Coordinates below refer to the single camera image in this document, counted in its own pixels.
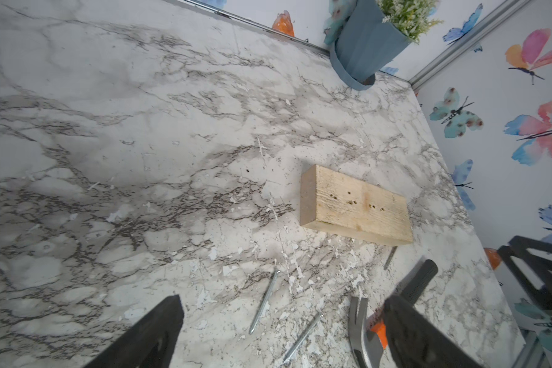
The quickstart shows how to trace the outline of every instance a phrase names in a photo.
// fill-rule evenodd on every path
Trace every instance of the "marble countertop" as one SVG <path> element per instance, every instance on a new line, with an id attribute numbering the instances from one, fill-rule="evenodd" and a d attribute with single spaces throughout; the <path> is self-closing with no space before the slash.
<path id="1" fill-rule="evenodd" d="M 387 271 L 390 247 L 299 226 L 312 164 L 407 198 Z M 0 367 L 80 367 L 173 294 L 172 367 L 279 366 L 316 311 L 291 366 L 353 367 L 350 297 L 374 313 L 423 258 L 416 309 L 511 366 L 523 339 L 406 82 L 355 92 L 323 55 L 158 0 L 0 1 Z"/>

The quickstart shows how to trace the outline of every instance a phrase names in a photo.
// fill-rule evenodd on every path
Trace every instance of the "green leaves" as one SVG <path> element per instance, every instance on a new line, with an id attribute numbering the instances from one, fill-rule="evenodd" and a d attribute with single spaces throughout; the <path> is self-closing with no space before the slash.
<path id="1" fill-rule="evenodd" d="M 377 0 L 378 6 L 386 15 L 383 22 L 392 23 L 410 40 L 419 43 L 419 36 L 429 32 L 438 19 L 429 19 L 437 0 Z"/>

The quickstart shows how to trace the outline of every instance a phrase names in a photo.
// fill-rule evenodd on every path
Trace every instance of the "black handle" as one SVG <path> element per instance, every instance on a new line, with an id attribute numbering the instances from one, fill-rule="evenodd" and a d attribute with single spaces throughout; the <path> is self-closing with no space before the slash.
<path id="1" fill-rule="evenodd" d="M 435 274 L 437 274 L 437 265 L 432 260 L 426 260 L 419 271 L 417 271 L 417 274 L 415 274 L 415 277 L 413 277 L 405 289 L 403 289 L 401 297 L 403 297 L 407 303 L 414 305 Z"/>

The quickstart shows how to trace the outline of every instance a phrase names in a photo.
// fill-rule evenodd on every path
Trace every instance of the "hammer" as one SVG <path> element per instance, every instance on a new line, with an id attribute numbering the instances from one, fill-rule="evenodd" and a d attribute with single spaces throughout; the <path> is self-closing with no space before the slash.
<path id="1" fill-rule="evenodd" d="M 414 305 L 435 274 L 437 265 L 432 260 L 426 260 L 400 296 Z M 368 298 L 352 297 L 348 321 L 350 346 L 355 362 L 360 368 L 378 368 L 384 349 L 388 345 L 386 327 L 381 320 L 372 329 L 366 328 L 367 313 Z"/>

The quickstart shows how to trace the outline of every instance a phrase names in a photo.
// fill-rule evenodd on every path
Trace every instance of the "pink butterfly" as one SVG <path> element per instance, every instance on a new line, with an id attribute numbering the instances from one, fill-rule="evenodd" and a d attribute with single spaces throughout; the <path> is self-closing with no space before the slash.
<path id="1" fill-rule="evenodd" d="M 520 164 L 534 165 L 545 149 L 552 157 L 552 101 L 541 105 L 537 114 L 541 121 L 530 115 L 519 115 L 505 125 L 505 134 L 525 136 L 518 141 L 527 140 L 511 156 Z"/>
<path id="2" fill-rule="evenodd" d="M 531 76 L 532 85 L 534 77 L 544 80 L 544 78 L 536 75 L 533 70 L 552 63 L 552 50 L 537 59 L 542 53 L 544 46 L 546 46 L 551 33 L 552 30 L 550 28 L 537 29 L 527 36 L 526 40 L 523 41 L 523 46 L 513 45 L 505 52 L 505 60 L 513 66 L 513 68 L 509 69 L 521 70 L 524 73 L 528 73 Z"/>

